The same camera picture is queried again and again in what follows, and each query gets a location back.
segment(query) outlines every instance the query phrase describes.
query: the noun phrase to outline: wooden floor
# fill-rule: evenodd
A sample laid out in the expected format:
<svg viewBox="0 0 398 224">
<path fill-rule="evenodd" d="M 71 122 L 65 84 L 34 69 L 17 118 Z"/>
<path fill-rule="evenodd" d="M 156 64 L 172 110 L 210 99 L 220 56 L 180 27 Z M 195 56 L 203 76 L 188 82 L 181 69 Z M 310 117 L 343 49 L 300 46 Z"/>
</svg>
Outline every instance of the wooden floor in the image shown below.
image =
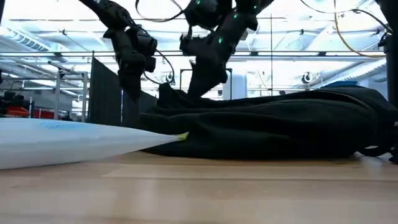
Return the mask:
<svg viewBox="0 0 398 224">
<path fill-rule="evenodd" d="M 133 152 L 0 170 L 0 223 L 398 223 L 383 159 L 209 161 Z"/>
</svg>

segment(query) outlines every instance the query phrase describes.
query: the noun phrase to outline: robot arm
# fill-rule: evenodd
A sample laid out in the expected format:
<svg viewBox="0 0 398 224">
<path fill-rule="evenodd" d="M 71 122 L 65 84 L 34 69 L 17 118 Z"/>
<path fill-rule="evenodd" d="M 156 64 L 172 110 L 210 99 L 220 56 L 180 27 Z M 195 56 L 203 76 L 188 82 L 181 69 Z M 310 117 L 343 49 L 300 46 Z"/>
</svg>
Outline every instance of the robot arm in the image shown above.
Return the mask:
<svg viewBox="0 0 398 224">
<path fill-rule="evenodd" d="M 391 29 L 395 31 L 398 29 L 398 15 L 396 10 L 398 8 L 398 1 L 395 0 L 375 0 L 379 5 L 382 13 L 387 19 Z"/>
<path fill-rule="evenodd" d="M 180 50 L 184 55 L 196 56 L 192 64 L 192 79 L 188 94 L 201 97 L 207 91 L 226 83 L 226 63 L 247 28 L 256 30 L 256 16 L 274 0 L 191 0 L 185 10 L 190 25 L 187 36 L 181 37 Z M 192 38 L 192 26 L 217 29 L 205 38 Z"/>
<path fill-rule="evenodd" d="M 153 57 L 157 41 L 137 25 L 129 12 L 109 0 L 79 0 L 89 7 L 108 28 L 104 37 L 112 41 L 119 65 L 118 77 L 121 87 L 136 100 L 141 90 L 141 75 L 155 70 Z"/>
</svg>

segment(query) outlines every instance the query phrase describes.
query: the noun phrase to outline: black cable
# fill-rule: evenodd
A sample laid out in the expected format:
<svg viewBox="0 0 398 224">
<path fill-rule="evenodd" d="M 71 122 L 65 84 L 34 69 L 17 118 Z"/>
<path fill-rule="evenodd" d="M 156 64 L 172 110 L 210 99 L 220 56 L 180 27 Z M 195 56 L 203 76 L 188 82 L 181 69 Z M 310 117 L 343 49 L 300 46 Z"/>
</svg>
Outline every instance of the black cable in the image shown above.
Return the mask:
<svg viewBox="0 0 398 224">
<path fill-rule="evenodd" d="M 176 3 L 175 1 L 172 0 L 172 2 L 178 7 L 180 8 L 180 12 L 178 14 L 176 14 L 175 16 L 168 18 L 168 19 L 148 19 L 146 17 L 144 17 L 139 11 L 138 11 L 138 4 L 139 4 L 139 0 L 136 0 L 136 11 L 137 13 L 145 20 L 148 21 L 152 21 L 152 22 L 168 22 L 168 21 L 172 21 L 173 19 L 177 18 L 178 16 L 181 16 L 184 13 L 184 10 L 181 8 L 181 6 Z"/>
<path fill-rule="evenodd" d="M 170 81 L 167 81 L 168 84 L 171 84 L 172 81 L 175 81 L 175 80 L 174 80 L 175 72 L 174 72 L 173 65 L 172 65 L 171 62 L 167 59 L 167 57 L 166 57 L 164 54 L 162 54 L 162 52 L 160 52 L 160 51 L 158 51 L 158 50 L 156 50 L 156 52 L 157 52 L 158 54 L 160 54 L 160 56 L 162 56 L 162 57 L 164 58 L 164 60 L 166 60 L 166 62 L 170 65 L 170 68 L 172 69 L 173 78 L 171 78 Z"/>
<path fill-rule="evenodd" d="M 21 82 L 21 81 L 13 81 L 13 82 L 11 83 L 11 87 L 10 87 L 9 91 L 13 90 L 12 87 L 14 86 L 15 83 L 20 83 L 20 82 Z"/>
<path fill-rule="evenodd" d="M 23 87 L 21 87 L 21 91 L 19 92 L 18 95 L 21 95 L 21 94 L 22 94 L 22 91 L 24 91 L 24 88 L 23 88 Z"/>
<path fill-rule="evenodd" d="M 368 16 L 371 16 L 373 19 L 378 21 L 388 32 L 390 32 L 392 34 L 392 29 L 390 27 L 388 27 L 387 25 L 385 25 L 380 19 L 378 19 L 376 16 L 374 16 L 370 12 L 367 12 L 367 11 L 362 10 L 362 9 L 352 9 L 352 11 L 353 12 L 363 12 L 363 13 L 367 14 Z"/>
<path fill-rule="evenodd" d="M 142 28 L 142 27 L 139 27 L 139 28 L 140 28 L 140 30 L 144 31 L 146 34 L 149 35 L 148 31 L 146 31 L 144 28 Z M 156 49 L 155 51 L 156 51 L 160 56 L 162 56 L 162 58 L 164 58 L 164 60 L 166 60 L 166 62 L 170 65 L 170 68 L 172 69 L 173 78 L 172 78 L 170 81 L 167 81 L 167 80 L 166 80 L 168 84 L 171 84 L 171 82 L 174 80 L 174 77 L 175 77 L 175 72 L 174 72 L 173 65 L 172 65 L 172 63 L 167 59 L 167 57 L 166 57 L 164 54 L 162 54 L 162 52 L 160 52 L 160 51 L 157 50 L 157 49 Z M 149 81 L 151 81 L 151 82 L 153 82 L 153 83 L 156 83 L 156 84 L 160 85 L 159 82 L 156 82 L 156 81 L 152 80 L 151 78 L 149 78 L 149 77 L 145 74 L 145 72 L 144 72 L 144 76 L 145 76 Z"/>
<path fill-rule="evenodd" d="M 300 0 L 304 5 L 306 5 L 308 8 L 320 12 L 320 13 L 324 13 L 324 14 L 334 14 L 334 12 L 324 12 L 318 9 L 315 9 L 311 6 L 309 6 L 304 0 Z M 385 25 L 380 19 L 378 19 L 376 16 L 374 16 L 373 14 L 371 14 L 370 12 L 367 12 L 365 10 L 362 9 L 350 9 L 350 10 L 345 10 L 345 11 L 341 11 L 341 12 L 336 12 L 336 13 L 344 13 L 344 12 L 363 12 L 369 16 L 371 16 L 373 19 L 375 19 L 376 21 L 378 21 L 378 23 L 380 23 L 388 32 L 390 32 L 392 34 L 392 29 L 390 27 L 388 27 L 387 25 Z"/>
<path fill-rule="evenodd" d="M 385 33 L 381 36 L 379 44 L 382 44 L 382 43 L 385 41 L 387 35 L 389 35 L 389 33 L 388 33 L 388 32 L 385 32 Z"/>
<path fill-rule="evenodd" d="M 155 81 L 155 80 L 149 78 L 149 77 L 147 76 L 147 74 L 146 74 L 145 71 L 144 71 L 144 76 L 145 76 L 145 78 L 147 78 L 149 81 L 151 81 L 151 82 L 153 82 L 153 83 L 156 83 L 156 84 L 158 84 L 158 85 L 161 85 L 161 83 L 159 83 L 159 82 L 157 82 L 157 81 Z"/>
</svg>

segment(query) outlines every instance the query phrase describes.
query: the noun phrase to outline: black curtain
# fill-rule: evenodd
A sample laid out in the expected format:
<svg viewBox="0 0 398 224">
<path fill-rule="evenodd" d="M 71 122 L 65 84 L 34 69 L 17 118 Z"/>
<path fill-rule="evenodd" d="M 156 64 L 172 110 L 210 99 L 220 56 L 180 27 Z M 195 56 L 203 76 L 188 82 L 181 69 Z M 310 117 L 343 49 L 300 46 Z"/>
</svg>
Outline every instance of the black curtain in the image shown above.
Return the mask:
<svg viewBox="0 0 398 224">
<path fill-rule="evenodd" d="M 0 24 L 2 19 L 2 13 L 4 11 L 4 5 L 6 4 L 6 0 L 0 0 Z"/>
<path fill-rule="evenodd" d="M 141 91 L 140 98 L 134 102 L 128 94 L 123 94 L 123 127 L 134 127 L 140 113 L 145 112 L 156 105 L 157 98 Z"/>
<path fill-rule="evenodd" d="M 121 125 L 121 87 L 118 76 L 97 59 L 91 63 L 87 122 Z"/>
</svg>

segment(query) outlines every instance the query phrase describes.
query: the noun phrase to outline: ceiling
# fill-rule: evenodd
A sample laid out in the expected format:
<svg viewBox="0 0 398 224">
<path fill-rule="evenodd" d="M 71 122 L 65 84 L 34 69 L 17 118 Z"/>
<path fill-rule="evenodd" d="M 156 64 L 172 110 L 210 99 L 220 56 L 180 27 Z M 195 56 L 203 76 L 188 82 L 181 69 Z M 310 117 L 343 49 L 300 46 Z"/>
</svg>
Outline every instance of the ceiling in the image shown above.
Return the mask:
<svg viewBox="0 0 398 224">
<path fill-rule="evenodd" d="M 149 34 L 159 41 L 158 49 L 169 55 L 168 58 L 176 71 L 176 85 L 179 86 L 180 69 L 190 68 L 189 58 L 175 53 L 178 52 L 181 33 L 188 30 L 188 24 L 183 16 L 167 23 L 145 21 L 138 16 L 133 0 L 114 1 L 129 10 L 136 23 L 142 24 Z M 177 0 L 177 2 L 184 8 L 189 0 Z M 305 2 L 322 11 L 333 11 L 333 0 L 305 0 Z M 337 4 L 338 11 L 359 7 L 386 23 L 374 0 L 338 0 Z M 146 17 L 161 19 L 173 16 L 179 12 L 179 9 L 169 0 L 141 0 L 139 11 Z M 306 73 L 319 74 L 312 76 L 317 79 L 312 80 L 316 83 L 322 78 L 333 78 L 346 69 L 361 66 L 363 62 L 377 61 L 357 57 L 355 54 L 335 53 L 345 57 L 332 57 L 331 51 L 348 51 L 336 33 L 334 15 L 316 12 L 300 0 L 275 0 L 257 18 L 258 30 L 249 30 L 247 39 L 240 41 L 236 56 L 232 57 L 228 64 L 228 67 L 233 68 L 235 72 L 248 75 L 249 88 L 262 88 L 264 84 L 269 86 L 271 83 L 286 88 L 300 86 L 303 85 L 302 76 Z M 1 25 L 0 51 L 2 52 L 23 51 L 32 52 L 34 55 L 37 51 L 112 52 L 113 50 L 111 42 L 102 38 L 106 27 L 78 0 L 8 0 Z M 384 34 L 384 29 L 371 17 L 346 12 L 340 15 L 339 25 L 343 36 L 354 49 L 381 50 L 377 44 Z M 194 35 L 207 35 L 207 31 L 195 29 Z M 267 51 L 273 51 L 273 57 L 270 57 Z M 322 57 L 324 52 L 332 55 Z M 52 72 L 56 72 L 57 69 L 48 65 L 48 60 L 68 68 L 73 67 L 76 71 L 89 73 L 91 71 L 91 60 L 87 54 L 80 56 L 79 53 L 70 53 L 68 56 L 66 54 L 58 56 L 21 58 Z M 112 53 L 98 58 L 110 69 L 117 71 L 118 67 Z M 164 82 L 171 69 L 160 57 L 157 59 L 157 69 L 149 75 Z M 3 65 L 8 63 L 10 66 L 20 65 L 8 57 L 0 58 L 0 63 Z M 189 73 L 186 73 L 181 80 L 183 81 L 181 85 L 187 87 L 190 80 Z M 157 85 L 144 82 L 143 86 L 155 88 Z"/>
</svg>

